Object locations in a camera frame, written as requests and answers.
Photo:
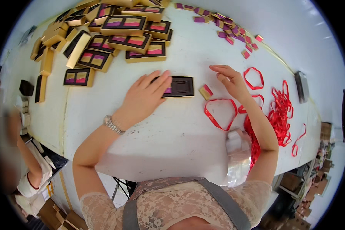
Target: gray apron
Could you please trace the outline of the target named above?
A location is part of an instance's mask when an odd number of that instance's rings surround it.
[[[148,180],[138,183],[135,191],[124,206],[123,230],[139,230],[137,217],[137,198],[144,192],[161,189],[173,184],[181,184],[196,180],[217,201],[229,216],[237,230],[250,230],[251,224],[239,205],[220,186],[209,182],[204,177],[169,177]]]

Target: clear plastic wrap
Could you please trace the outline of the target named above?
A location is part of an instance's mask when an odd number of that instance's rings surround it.
[[[251,167],[252,141],[246,132],[232,130],[226,139],[227,175],[223,186],[236,187],[242,184]]]

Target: person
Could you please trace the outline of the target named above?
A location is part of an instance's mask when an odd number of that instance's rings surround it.
[[[116,209],[99,179],[95,165],[107,148],[127,129],[143,121],[165,101],[172,83],[169,71],[140,77],[122,106],[78,147],[73,174],[86,223],[93,230],[212,230],[250,229],[259,224],[274,177],[276,134],[246,88],[241,74],[229,66],[210,66],[231,96],[246,109],[258,138],[261,155],[240,186],[214,185],[201,177],[162,178],[140,182],[127,203]]]

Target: floor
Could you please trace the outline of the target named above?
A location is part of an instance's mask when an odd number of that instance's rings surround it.
[[[74,184],[74,178],[73,178],[73,168],[72,168],[72,162],[69,162],[63,169],[62,173],[64,175],[64,182],[66,186],[66,191],[69,196],[69,201],[72,206],[72,209],[74,212],[76,212],[80,217],[83,218],[82,211],[81,211],[81,204],[79,202],[76,190],[75,190],[75,184]],[[115,180],[109,176],[105,175],[103,173],[98,173],[99,177],[108,193],[108,195],[111,197],[114,193],[116,182]],[[69,213],[71,210],[68,201],[65,196],[65,192],[61,183],[61,177],[60,173],[55,175],[55,177],[52,179],[53,182],[53,188],[54,188],[54,194],[51,196],[51,199],[66,213]],[[114,199],[114,205],[116,208],[119,208],[125,204],[127,201],[126,195],[121,193],[120,191],[117,191],[115,199]]]

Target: woman's right hand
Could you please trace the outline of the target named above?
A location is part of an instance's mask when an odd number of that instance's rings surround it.
[[[245,85],[245,82],[238,71],[233,70],[230,66],[213,65],[210,69],[217,72],[216,77],[224,84],[227,91],[239,103],[243,104],[251,95]]]

